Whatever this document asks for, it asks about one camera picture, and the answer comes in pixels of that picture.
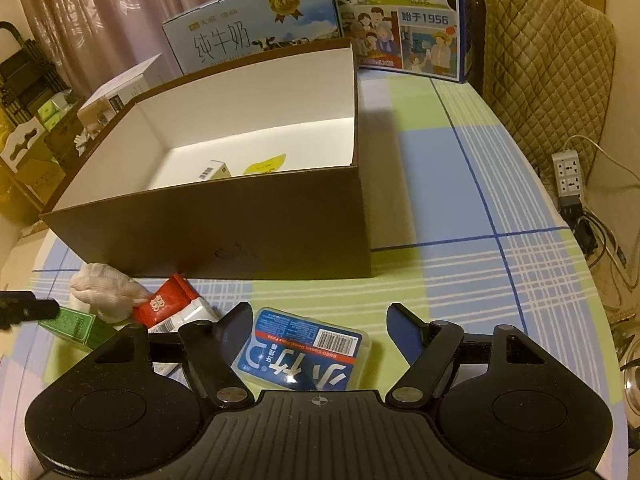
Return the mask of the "white brown product box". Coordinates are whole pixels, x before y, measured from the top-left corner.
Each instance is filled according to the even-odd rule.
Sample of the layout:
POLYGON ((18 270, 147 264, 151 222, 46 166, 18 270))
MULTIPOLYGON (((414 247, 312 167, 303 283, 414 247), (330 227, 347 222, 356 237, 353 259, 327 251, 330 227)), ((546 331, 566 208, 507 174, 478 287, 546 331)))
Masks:
POLYGON ((133 98, 171 79, 170 67, 160 53, 102 84, 78 110, 85 133, 95 138, 133 98))

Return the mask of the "crumpled white tissue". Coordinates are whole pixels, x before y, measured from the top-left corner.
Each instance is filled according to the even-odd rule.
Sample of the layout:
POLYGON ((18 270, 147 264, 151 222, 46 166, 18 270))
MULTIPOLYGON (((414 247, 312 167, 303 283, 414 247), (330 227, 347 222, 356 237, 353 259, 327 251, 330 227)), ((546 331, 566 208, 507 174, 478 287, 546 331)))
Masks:
POLYGON ((84 263, 70 278, 71 309, 92 313, 107 324, 119 324, 145 303, 151 293, 140 283, 104 263, 84 263))

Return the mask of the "pink curtain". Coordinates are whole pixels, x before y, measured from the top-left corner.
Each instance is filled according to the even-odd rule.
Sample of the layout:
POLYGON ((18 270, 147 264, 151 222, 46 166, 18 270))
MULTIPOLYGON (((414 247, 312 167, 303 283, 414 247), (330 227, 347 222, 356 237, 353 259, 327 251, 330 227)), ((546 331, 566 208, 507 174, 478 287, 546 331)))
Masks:
POLYGON ((171 55, 164 21, 210 0, 21 0, 30 30, 78 93, 157 53, 171 55))

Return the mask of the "brown cardboard boxes on floor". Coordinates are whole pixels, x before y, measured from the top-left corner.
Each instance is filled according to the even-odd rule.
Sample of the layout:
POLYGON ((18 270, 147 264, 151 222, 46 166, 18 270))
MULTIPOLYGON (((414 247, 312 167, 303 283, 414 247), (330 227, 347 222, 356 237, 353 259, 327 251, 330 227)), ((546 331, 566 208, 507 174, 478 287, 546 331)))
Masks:
POLYGON ((51 131, 38 117, 17 126, 1 118, 1 170, 38 212, 79 164, 74 142, 82 131, 79 107, 77 103, 65 110, 51 131))

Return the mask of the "large brown cardboard box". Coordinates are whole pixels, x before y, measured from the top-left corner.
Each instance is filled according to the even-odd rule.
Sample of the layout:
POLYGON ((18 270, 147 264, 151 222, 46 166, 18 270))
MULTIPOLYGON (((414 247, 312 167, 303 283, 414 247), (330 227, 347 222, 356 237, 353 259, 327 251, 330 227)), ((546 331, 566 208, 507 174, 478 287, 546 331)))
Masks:
POLYGON ((230 278, 302 257, 322 280, 371 272, 346 39, 260 52, 162 84, 100 132, 43 211, 87 262, 137 278, 230 278), (243 172, 280 154, 269 174, 243 172), (231 178, 200 181, 209 159, 231 178))

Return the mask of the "checkered tablecloth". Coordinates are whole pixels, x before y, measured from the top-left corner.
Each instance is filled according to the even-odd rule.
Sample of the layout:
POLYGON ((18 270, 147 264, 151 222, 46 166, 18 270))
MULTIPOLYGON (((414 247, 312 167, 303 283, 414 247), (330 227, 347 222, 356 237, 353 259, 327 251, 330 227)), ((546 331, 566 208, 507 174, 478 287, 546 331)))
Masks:
POLYGON ((511 137, 465 84, 379 73, 362 77, 359 93, 370 278, 322 280, 291 257, 267 271, 234 268, 231 284, 206 285, 209 296, 364 330, 383 352, 381 390, 406 369, 385 329, 394 302, 471 333, 523 326, 611 404, 617 418, 599 469, 625 478, 620 380, 596 288, 511 137))

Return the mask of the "black folding cart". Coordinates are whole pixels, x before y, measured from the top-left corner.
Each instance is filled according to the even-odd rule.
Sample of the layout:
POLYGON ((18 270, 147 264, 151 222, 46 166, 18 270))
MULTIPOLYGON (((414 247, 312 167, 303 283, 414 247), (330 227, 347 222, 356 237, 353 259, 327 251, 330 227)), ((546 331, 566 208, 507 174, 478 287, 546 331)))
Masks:
POLYGON ((1 105, 14 125, 29 122, 39 107, 70 86, 33 39, 25 39, 7 21, 1 29, 12 35, 18 50, 1 62, 1 105))

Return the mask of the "red white tube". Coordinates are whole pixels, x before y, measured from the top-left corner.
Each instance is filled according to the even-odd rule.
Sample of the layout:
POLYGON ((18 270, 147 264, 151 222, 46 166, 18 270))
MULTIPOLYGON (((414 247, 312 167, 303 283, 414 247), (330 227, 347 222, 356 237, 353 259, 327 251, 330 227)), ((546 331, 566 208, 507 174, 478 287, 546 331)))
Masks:
POLYGON ((148 300, 134 307, 134 319, 150 334, 168 334, 194 321, 217 322, 220 316, 185 278, 172 274, 148 300))

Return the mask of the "green rectangular box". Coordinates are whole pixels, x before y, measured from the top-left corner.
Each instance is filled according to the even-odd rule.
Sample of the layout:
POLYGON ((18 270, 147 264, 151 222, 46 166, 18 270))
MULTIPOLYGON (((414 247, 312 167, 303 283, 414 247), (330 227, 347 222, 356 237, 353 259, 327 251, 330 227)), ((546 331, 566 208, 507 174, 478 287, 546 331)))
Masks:
POLYGON ((92 351, 111 339, 117 330, 89 312, 60 307, 55 318, 41 320, 39 326, 70 344, 92 351))

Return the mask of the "white power strip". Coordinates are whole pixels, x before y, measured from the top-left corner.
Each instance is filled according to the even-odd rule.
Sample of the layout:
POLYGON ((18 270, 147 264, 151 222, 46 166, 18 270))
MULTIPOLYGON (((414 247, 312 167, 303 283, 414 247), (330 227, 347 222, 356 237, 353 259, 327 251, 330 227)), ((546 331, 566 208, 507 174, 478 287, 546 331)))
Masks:
POLYGON ((584 182, 578 153, 575 150, 554 153, 551 160, 559 198, 581 196, 584 182))

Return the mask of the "dark blue milk carton box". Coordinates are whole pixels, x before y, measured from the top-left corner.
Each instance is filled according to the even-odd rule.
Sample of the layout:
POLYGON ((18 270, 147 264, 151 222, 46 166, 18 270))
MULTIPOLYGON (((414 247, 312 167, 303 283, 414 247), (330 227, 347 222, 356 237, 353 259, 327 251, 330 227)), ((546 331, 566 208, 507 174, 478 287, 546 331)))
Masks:
POLYGON ((358 65, 464 81, 464 0, 334 0, 358 65))

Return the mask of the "yellow snack packet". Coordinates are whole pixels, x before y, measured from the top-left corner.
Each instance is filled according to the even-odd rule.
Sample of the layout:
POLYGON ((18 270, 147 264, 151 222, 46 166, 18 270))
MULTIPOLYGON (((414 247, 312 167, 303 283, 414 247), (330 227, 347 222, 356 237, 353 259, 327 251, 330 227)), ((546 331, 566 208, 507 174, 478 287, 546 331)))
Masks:
POLYGON ((244 170, 244 176, 249 174, 269 174, 270 172, 278 171, 286 161, 286 155, 280 154, 262 160, 261 162, 253 162, 250 166, 247 166, 244 170))

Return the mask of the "light blue milk carton box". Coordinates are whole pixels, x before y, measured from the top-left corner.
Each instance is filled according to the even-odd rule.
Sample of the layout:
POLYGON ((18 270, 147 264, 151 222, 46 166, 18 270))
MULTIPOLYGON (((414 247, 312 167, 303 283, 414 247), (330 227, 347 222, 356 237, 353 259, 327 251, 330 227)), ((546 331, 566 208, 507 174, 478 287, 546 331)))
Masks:
POLYGON ((214 0, 163 24, 180 70, 341 36, 333 0, 214 0))

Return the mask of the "blue clear floss box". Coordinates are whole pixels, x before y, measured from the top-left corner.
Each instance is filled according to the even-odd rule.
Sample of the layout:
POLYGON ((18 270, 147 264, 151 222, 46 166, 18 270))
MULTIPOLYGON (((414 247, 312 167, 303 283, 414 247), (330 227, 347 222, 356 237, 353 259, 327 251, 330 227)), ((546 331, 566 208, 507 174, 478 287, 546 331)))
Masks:
POLYGON ((233 368, 264 388, 355 390, 370 349, 366 333, 262 308, 233 368))

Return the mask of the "quilted beige chair cover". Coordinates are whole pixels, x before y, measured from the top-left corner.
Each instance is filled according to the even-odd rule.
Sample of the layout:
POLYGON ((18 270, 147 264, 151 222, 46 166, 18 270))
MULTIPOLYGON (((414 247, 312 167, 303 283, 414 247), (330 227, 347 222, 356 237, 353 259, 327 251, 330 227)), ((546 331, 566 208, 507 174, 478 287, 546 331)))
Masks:
POLYGON ((591 169, 610 100, 615 29, 582 0, 483 0, 482 97, 545 184, 574 139, 591 169))

